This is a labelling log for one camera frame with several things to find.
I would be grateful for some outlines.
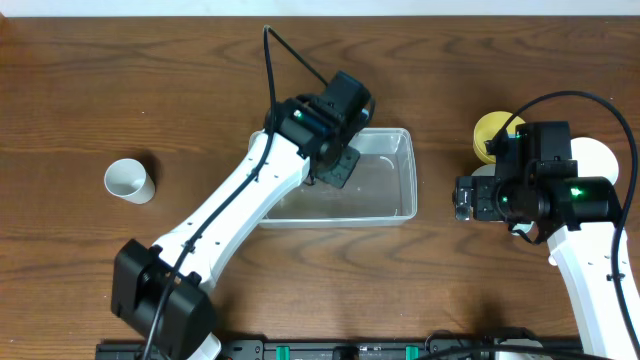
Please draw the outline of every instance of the white round object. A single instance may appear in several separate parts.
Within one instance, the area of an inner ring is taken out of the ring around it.
[[[596,139],[571,140],[573,160],[578,161],[578,177],[602,176],[615,184],[618,180],[618,160],[607,145]]]
[[[121,159],[104,173],[104,186],[111,195],[134,204],[144,204],[153,198],[156,186],[140,162]]]
[[[471,176],[493,176],[496,173],[496,164],[482,165]]]

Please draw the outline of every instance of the cable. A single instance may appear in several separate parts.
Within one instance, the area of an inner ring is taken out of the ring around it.
[[[369,122],[371,122],[371,120],[373,119],[373,113],[375,112],[376,112],[376,100],[372,96],[371,99],[369,99]]]
[[[180,270],[180,267],[182,266],[182,263],[186,259],[187,254],[189,253],[189,251],[191,251],[191,249],[195,245],[196,241],[198,241],[198,239],[200,239],[202,237],[202,234],[207,229],[207,227],[209,227],[209,225],[211,225],[213,220],[215,220],[218,217],[218,215],[220,215],[220,213],[222,211],[224,211],[224,209],[226,209],[227,206],[229,206],[229,204],[231,204],[231,202],[233,202],[233,200],[235,200],[235,198],[238,197],[238,195],[240,195],[240,193],[247,186],[249,186],[249,184],[253,180],[256,180],[258,178],[258,173],[260,172],[260,170],[264,166],[265,162],[267,161],[267,157],[269,156],[269,151],[271,150],[271,144],[273,143],[275,129],[277,127],[276,111],[275,111],[275,109],[276,109],[276,89],[275,89],[275,83],[274,83],[274,80],[273,80],[273,69],[272,69],[272,66],[271,66],[271,53],[269,52],[269,36],[268,36],[269,34],[273,35],[278,40],[278,42],[280,42],[280,44],[282,44],[287,50],[289,50],[289,52],[296,59],[298,59],[298,61],[300,61],[307,69],[309,69],[309,71],[311,71],[323,84],[325,84],[325,86],[328,85],[327,81],[322,77],[322,75],[320,75],[315,69],[313,69],[311,67],[311,65],[309,65],[309,63],[307,63],[302,58],[302,56],[300,56],[300,54],[298,54],[280,36],[280,34],[278,34],[275,30],[273,30],[269,25],[265,25],[264,26],[264,28],[262,29],[262,35],[263,35],[263,41],[264,41],[264,58],[265,58],[265,65],[266,65],[266,68],[267,68],[267,80],[268,80],[268,83],[269,83],[269,98],[271,100],[271,108],[270,108],[271,109],[271,111],[270,111],[270,114],[271,114],[270,123],[271,123],[271,125],[269,126],[269,137],[267,138],[267,144],[265,146],[265,150],[262,153],[262,157],[260,157],[260,161],[258,161],[258,164],[256,165],[256,167],[253,168],[253,170],[251,171],[249,176],[247,176],[247,178],[240,184],[240,186],[238,186],[238,188],[231,195],[229,195],[229,197],[226,198],[225,201],[222,202],[222,204],[220,204],[220,206],[218,206],[218,208],[211,215],[209,215],[209,217],[202,223],[202,225],[200,225],[198,230],[196,230],[196,232],[193,233],[191,238],[185,243],[184,248],[182,249],[182,252],[180,253],[180,256],[178,256],[178,260],[176,261],[175,265],[173,266],[173,269],[170,272],[170,275],[169,275],[169,277],[167,279],[167,284],[165,285],[164,289],[162,290],[162,294],[160,295],[160,300],[158,301],[158,308],[156,309],[156,312],[155,312],[154,317],[153,317],[153,321],[151,322],[151,330],[149,330],[149,336],[147,337],[147,343],[145,345],[144,352],[142,354],[142,358],[141,358],[142,360],[148,360],[149,359],[149,356],[151,354],[151,348],[152,348],[152,345],[153,345],[153,338],[156,335],[158,323],[160,322],[160,315],[162,314],[162,311],[164,310],[164,307],[165,307],[165,305],[167,303],[167,300],[169,299],[169,295],[171,293],[171,284],[173,284],[173,282],[175,281],[176,276],[178,275],[178,271]]]
[[[279,42],[280,44],[282,44],[282,46],[284,46],[287,50],[289,50],[289,52],[291,53],[291,55],[293,55],[296,59],[298,59],[298,61],[299,61],[302,65],[304,65],[304,67],[306,67],[306,68],[307,68],[307,70],[309,70],[313,75],[315,75],[315,77],[317,77],[317,78],[318,78],[318,80],[320,80],[320,81],[324,84],[324,86],[328,86],[328,85],[329,85],[329,83],[327,82],[327,80],[325,80],[325,78],[324,78],[324,77],[322,77],[322,75],[320,75],[320,73],[319,73],[319,72],[317,72],[317,71],[316,71],[316,69],[314,69],[311,65],[309,65],[309,63],[308,63],[305,59],[303,59],[303,58],[302,58],[302,55],[298,54],[298,52],[297,52],[297,51],[295,51],[295,50],[291,47],[291,45],[289,45],[289,43],[288,43],[285,39],[283,39],[283,38],[280,36],[280,34],[278,34],[278,32],[277,32],[277,31],[275,31],[271,26],[269,26],[269,25],[265,25],[265,26],[264,26],[264,31],[268,31],[269,33],[271,33],[271,35],[273,35],[273,37],[274,37],[274,38],[276,38],[276,40],[278,40],[278,42]]]
[[[622,313],[622,319],[624,320],[624,324],[627,328],[627,332],[629,333],[629,338],[631,339],[631,344],[633,345],[633,349],[636,353],[636,357],[640,358],[640,342],[638,341],[638,337],[636,335],[636,331],[633,328],[633,323],[631,322],[631,316],[629,315],[629,309],[627,308],[627,303],[624,299],[624,292],[622,291],[622,277],[624,275],[620,274],[620,264],[619,264],[619,251],[620,251],[620,241],[622,237],[622,230],[624,228],[624,224],[627,221],[627,215],[629,214],[629,210],[631,209],[631,200],[633,200],[633,193],[636,188],[636,180],[638,177],[638,149],[636,149],[636,141],[633,137],[633,132],[631,131],[631,127],[629,123],[624,119],[620,111],[616,109],[613,105],[611,105],[605,99],[588,93],[584,91],[558,91],[551,94],[543,95],[528,104],[524,105],[518,111],[513,113],[507,122],[504,123],[502,128],[496,133],[496,135],[491,140],[492,143],[495,143],[498,139],[498,136],[503,131],[506,131],[507,126],[519,116],[522,112],[530,108],[531,106],[542,102],[544,100],[548,100],[555,97],[560,96],[579,96],[587,99],[591,99],[598,104],[604,106],[607,110],[609,110],[613,116],[618,119],[620,125],[624,129],[624,133],[627,136],[627,140],[629,141],[629,147],[631,149],[631,182],[629,183],[629,189],[627,190],[627,196],[624,200],[624,206],[622,207],[622,213],[618,222],[616,223],[616,229],[613,234],[613,242],[611,244],[611,280],[613,281],[614,288],[616,290],[616,296],[618,298],[618,305],[620,306],[620,312]]]
[[[456,334],[453,333],[453,331],[451,330],[447,330],[447,329],[439,329],[436,330],[434,332],[431,333],[431,335],[429,335],[427,337],[427,340],[424,341],[424,349],[429,351],[429,344],[431,344],[431,338],[433,338],[434,336],[438,335],[438,334],[446,334],[449,335],[451,338],[453,338],[454,340],[456,340],[458,342],[458,345],[460,345],[461,348],[464,347],[464,345],[462,344],[462,341],[460,341],[460,338],[456,336]]]
[[[462,355],[462,354],[468,354],[468,353],[474,353],[474,352],[488,352],[488,353],[510,352],[510,353],[516,353],[516,354],[542,355],[542,356],[549,356],[555,360],[559,360],[559,359],[607,360],[607,358],[603,358],[595,355],[571,353],[571,352],[561,351],[561,350],[545,349],[545,348],[534,347],[534,346],[520,346],[520,345],[477,345],[477,346],[467,346],[465,348],[452,348],[452,349],[447,349],[443,351],[437,351],[429,355],[421,356],[416,360],[440,359],[440,358],[444,358],[445,356]]]
[[[138,354],[138,352],[140,352],[140,351],[144,351],[144,344],[140,344],[140,346],[138,347],[138,351],[134,354],[134,356],[135,356],[135,355],[137,355],[137,354]],[[159,355],[163,360],[171,360],[171,359],[169,359],[169,357],[168,357],[167,355],[165,355],[162,351],[158,350],[157,348],[156,348],[156,351],[155,351],[155,352],[156,352],[156,354],[158,354],[158,355]]]

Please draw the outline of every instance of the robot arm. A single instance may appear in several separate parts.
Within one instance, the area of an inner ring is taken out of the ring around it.
[[[251,182],[207,227],[180,267],[184,276],[197,273],[201,277],[200,288],[206,293],[213,291],[233,253],[269,209],[309,175],[309,158],[300,157],[298,146],[282,135],[276,133],[274,136],[267,162],[258,179]],[[160,259],[171,266],[175,264],[185,239],[191,237],[255,167],[265,150],[267,138],[264,132],[258,135],[247,156],[213,195],[182,224],[153,244],[163,249]]]
[[[635,349],[618,306],[611,281],[614,222],[620,217],[613,185],[602,177],[578,177],[570,160],[566,122],[522,124],[515,136],[504,137],[494,176],[456,179],[456,218],[535,222],[547,242],[549,262],[557,265],[569,292],[585,353],[616,359],[635,358]],[[640,326],[640,297],[633,281],[622,232],[619,251],[623,292],[631,321]]]
[[[371,113],[364,109],[367,103]],[[151,248],[131,240],[120,250],[111,311],[143,336],[155,328],[156,346],[173,360],[215,359],[220,342],[211,335],[215,312],[209,294],[225,265],[269,209],[307,176],[344,186],[360,157],[348,144],[369,123],[374,104],[361,83],[338,72],[321,95],[300,95],[272,105],[266,131],[196,212]],[[269,136],[273,138],[266,162],[247,183],[267,151]],[[231,198],[240,184],[247,185]],[[221,208],[223,203],[228,203],[226,208]],[[193,246],[187,250],[187,244]],[[181,257],[184,261],[174,269]],[[168,283],[176,270],[176,281]],[[166,300],[164,307],[160,299]]]
[[[562,227],[547,240],[549,262],[557,265],[571,299],[580,340],[587,354],[612,359],[633,359],[635,352],[618,307],[611,274],[610,222],[584,223],[580,231]],[[640,325],[640,296],[633,280],[627,253],[627,235],[622,233],[620,271],[622,288],[631,319]]]

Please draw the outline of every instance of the green connector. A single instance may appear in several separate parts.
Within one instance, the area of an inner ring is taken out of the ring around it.
[[[420,349],[417,346],[407,346],[406,360],[415,360],[420,357]]]
[[[289,360],[288,346],[278,346],[276,348],[276,360]]]

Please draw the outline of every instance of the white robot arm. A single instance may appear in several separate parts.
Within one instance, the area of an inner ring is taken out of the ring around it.
[[[549,262],[557,265],[564,279],[580,340],[587,354],[612,359],[633,359],[635,351],[618,307],[611,274],[610,222],[583,223],[580,231],[566,226],[547,240]],[[627,252],[627,235],[620,243],[620,272],[625,275],[622,289],[634,327],[640,326],[640,297],[633,280]]]
[[[183,250],[185,239],[202,225],[229,195],[249,176],[262,156],[268,135],[258,135],[249,153],[227,180],[182,224],[160,237],[154,246],[163,251],[160,258],[173,266]],[[185,258],[180,273],[192,272],[202,278],[200,289],[210,294],[225,265],[253,231],[258,222],[289,191],[299,186],[309,175],[309,158],[298,154],[298,146],[279,134],[274,135],[267,162],[257,180],[252,181],[240,195],[207,227],[195,249]],[[210,334],[189,360],[212,360],[220,352],[220,341]]]

